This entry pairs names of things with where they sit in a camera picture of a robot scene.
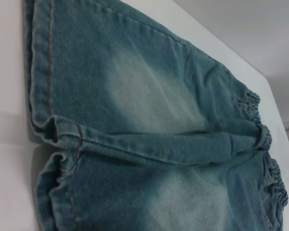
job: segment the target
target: light blue denim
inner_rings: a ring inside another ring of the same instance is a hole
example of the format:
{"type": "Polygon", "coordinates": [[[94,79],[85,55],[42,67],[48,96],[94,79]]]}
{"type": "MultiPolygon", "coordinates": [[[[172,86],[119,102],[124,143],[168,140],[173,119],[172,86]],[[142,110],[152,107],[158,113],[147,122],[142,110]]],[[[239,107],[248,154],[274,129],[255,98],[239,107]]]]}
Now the light blue denim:
{"type": "Polygon", "coordinates": [[[260,99],[220,62],[116,0],[26,0],[25,51],[32,128],[61,150],[43,231],[282,230],[260,99]]]}

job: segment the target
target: ceiling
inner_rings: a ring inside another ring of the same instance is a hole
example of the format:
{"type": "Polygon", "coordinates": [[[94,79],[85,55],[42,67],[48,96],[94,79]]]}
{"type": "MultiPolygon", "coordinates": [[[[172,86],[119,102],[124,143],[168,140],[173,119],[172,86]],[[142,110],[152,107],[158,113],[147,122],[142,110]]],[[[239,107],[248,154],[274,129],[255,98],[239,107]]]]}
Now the ceiling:
{"type": "Polygon", "coordinates": [[[174,0],[268,80],[289,123],[289,0],[174,0]]]}

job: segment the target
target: white table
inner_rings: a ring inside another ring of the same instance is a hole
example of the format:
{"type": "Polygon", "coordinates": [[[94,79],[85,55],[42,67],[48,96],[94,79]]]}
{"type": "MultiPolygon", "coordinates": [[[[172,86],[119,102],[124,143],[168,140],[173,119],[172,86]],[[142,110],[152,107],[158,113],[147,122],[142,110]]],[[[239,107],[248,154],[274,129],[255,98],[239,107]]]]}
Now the white table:
{"type": "MultiPolygon", "coordinates": [[[[266,79],[171,0],[125,0],[225,64],[261,97],[262,122],[271,130],[270,154],[289,194],[289,142],[266,79]]],[[[0,231],[37,231],[32,184],[52,152],[27,127],[22,1],[0,0],[0,231]]],[[[284,210],[289,231],[289,204],[284,210]]]]}

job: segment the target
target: faded denim wash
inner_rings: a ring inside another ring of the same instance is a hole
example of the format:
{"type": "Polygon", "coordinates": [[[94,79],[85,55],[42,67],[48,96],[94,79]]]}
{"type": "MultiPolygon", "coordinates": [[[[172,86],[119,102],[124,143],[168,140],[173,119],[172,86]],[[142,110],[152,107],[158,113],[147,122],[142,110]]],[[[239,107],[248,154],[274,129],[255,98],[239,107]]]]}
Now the faded denim wash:
{"type": "Polygon", "coordinates": [[[26,0],[27,105],[60,148],[43,231],[281,231],[287,193],[259,97],[116,0],[26,0]]]}

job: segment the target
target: white surface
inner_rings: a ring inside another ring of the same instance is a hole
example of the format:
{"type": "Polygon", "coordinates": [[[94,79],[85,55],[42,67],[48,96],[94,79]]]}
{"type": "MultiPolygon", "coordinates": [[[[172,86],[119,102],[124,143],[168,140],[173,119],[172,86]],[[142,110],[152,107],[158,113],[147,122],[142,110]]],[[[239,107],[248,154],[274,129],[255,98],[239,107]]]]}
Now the white surface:
{"type": "Polygon", "coordinates": [[[289,0],[175,0],[269,81],[289,122],[289,0]]]}
{"type": "MultiPolygon", "coordinates": [[[[289,143],[265,78],[170,0],[126,1],[224,63],[262,99],[262,121],[272,133],[276,158],[289,193],[289,143]]],[[[0,231],[37,231],[32,183],[52,152],[27,129],[21,0],[0,0],[0,231]]],[[[289,231],[289,204],[284,211],[289,231]]]]}

